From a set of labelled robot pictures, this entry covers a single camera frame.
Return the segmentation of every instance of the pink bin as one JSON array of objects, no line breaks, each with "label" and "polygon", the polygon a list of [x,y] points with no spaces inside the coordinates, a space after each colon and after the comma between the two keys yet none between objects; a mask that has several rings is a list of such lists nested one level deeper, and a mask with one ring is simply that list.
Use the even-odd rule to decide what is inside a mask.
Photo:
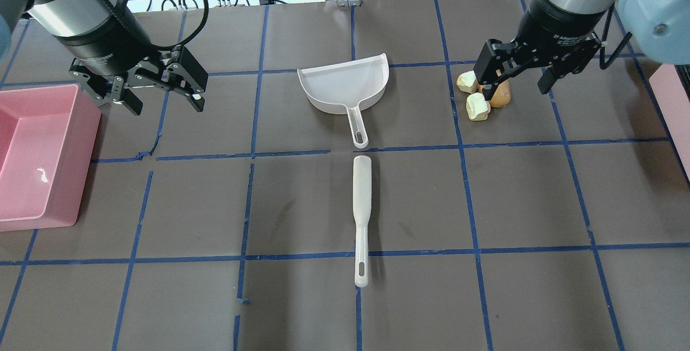
[{"label": "pink bin", "polygon": [[0,232],[76,223],[100,117],[76,85],[0,92]]}]

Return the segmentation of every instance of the dustpan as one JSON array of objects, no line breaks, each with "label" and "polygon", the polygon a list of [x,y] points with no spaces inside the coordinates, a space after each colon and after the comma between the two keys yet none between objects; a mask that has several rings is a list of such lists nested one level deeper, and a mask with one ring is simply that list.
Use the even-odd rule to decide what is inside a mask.
[{"label": "dustpan", "polygon": [[389,78],[386,53],[340,64],[298,69],[309,102],[319,110],[348,116],[352,141],[359,149],[369,144],[362,110],[381,99]]}]

